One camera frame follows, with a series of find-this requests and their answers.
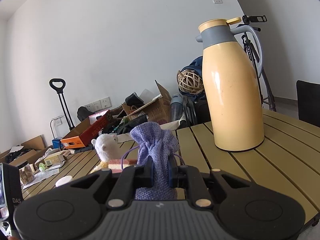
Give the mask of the pink white sponge cake toy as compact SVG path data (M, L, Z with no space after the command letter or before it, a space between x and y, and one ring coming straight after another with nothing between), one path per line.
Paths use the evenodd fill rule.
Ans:
M136 165L137 159L113 159L108 163L108 168L112 170L113 173L121 173L123 169Z

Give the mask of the printed paper leaflet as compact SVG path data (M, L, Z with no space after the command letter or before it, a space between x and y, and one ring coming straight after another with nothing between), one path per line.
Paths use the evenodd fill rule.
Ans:
M23 190L27 189L27 188L33 186L34 184L37 184L37 183L39 183L39 182L41 182L41 181L43 181L53 175L58 174L59 172L60 172L59 168L45 170L44 172L38 172L37 174L35 174L34 180L31 183L24 185L22 187L22 189Z

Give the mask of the small yellow paper box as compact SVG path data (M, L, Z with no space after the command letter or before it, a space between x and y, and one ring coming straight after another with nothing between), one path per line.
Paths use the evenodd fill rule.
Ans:
M52 166L58 163L62 163L63 161L65 161L65 158L61 154L51 154L44 159L44 163L47 166Z

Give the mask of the white wall socket strip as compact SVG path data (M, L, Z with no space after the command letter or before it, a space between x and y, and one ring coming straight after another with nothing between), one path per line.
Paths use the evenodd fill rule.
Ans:
M105 97L105 98L97 100L95 102L86 104L85 107L87 108L87 110L89 110L91 112L98 112L103 109L107 109L107 108L112 107L112 103L111 103L110 97Z

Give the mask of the yellow thermos jug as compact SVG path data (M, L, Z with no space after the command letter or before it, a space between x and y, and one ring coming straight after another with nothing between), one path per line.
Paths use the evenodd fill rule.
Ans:
M260 57L263 49L252 27L230 27L239 22L239 17L206 21L199 25L200 35L196 38L203 44L202 80L215 145L230 152L251 150L264 140L259 92L263 61L254 67L235 36L249 32Z

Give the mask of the white yellow alpaca plush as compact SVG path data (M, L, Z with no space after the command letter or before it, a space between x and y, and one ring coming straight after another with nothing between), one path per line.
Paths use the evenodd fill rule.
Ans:
M100 158L100 163L90 173L108 168L111 160L120 158L118 137L115 134L101 134L97 139L92 139L91 143Z

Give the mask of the clear jar with snacks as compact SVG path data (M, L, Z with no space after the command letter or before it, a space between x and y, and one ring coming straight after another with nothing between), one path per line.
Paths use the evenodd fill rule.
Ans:
M34 173L29 164L19 169L20 181L22 185L27 185L34 180Z

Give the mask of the large open cardboard box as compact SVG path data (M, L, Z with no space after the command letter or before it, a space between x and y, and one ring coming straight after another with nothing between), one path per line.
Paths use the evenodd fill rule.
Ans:
M21 145L16 146L16 148L17 151L15 152L10 149L1 153L1 163L18 166L27 161L29 164L34 164L39 158L43 157L50 146L46 147L42 136L39 135L21 143Z

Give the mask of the purple drawstring fabric pouch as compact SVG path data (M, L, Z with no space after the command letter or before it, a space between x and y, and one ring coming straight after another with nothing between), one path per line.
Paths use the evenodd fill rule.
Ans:
M168 158L180 149L178 140L168 129L161 129L156 122L145 122L131 130L132 139L139 144L139 165L148 157L154 163L154 185L136 190L136 200L176 200L177 192L169 186Z

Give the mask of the woven rattan ball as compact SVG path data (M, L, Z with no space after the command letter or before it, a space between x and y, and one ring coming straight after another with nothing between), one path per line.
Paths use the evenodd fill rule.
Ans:
M202 78L191 69L178 71L177 83L180 91L189 94L199 94L204 90Z

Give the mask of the khaki folding camping table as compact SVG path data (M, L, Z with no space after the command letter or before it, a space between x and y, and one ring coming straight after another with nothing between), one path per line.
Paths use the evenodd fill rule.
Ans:
M286 194L304 208L306 224L319 221L319 128L306 122L263 111L265 139L257 148L228 153L214 143L210 122L173 132L180 156L200 172L219 168Z

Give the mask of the dark blue fabric bag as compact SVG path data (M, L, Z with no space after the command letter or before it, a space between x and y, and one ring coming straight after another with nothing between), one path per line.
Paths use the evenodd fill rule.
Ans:
M184 68L182 68L181 72L185 70L193 70L200 78L202 78L202 61L203 61L203 56L199 56L188 66L185 66Z

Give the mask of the brown cardboard box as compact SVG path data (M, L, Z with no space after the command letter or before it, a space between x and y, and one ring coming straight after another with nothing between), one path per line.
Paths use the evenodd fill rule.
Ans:
M146 114L148 121L157 122L160 125L170 122L170 102L169 92L157 81L155 81L159 90L159 95L150 102L141 107L129 106L123 103L121 106L126 113L126 118L133 120L140 115Z

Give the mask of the grey blue water bottle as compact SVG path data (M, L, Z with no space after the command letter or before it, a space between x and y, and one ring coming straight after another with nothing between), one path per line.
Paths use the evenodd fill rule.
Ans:
M170 102L170 121L180 120L183 115L183 98L181 94L174 94Z

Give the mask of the orange cardboard box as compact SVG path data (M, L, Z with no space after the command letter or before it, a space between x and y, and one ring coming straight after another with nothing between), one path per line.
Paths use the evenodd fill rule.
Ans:
M90 115L61 139L63 147L66 149L87 147L112 119L109 109Z

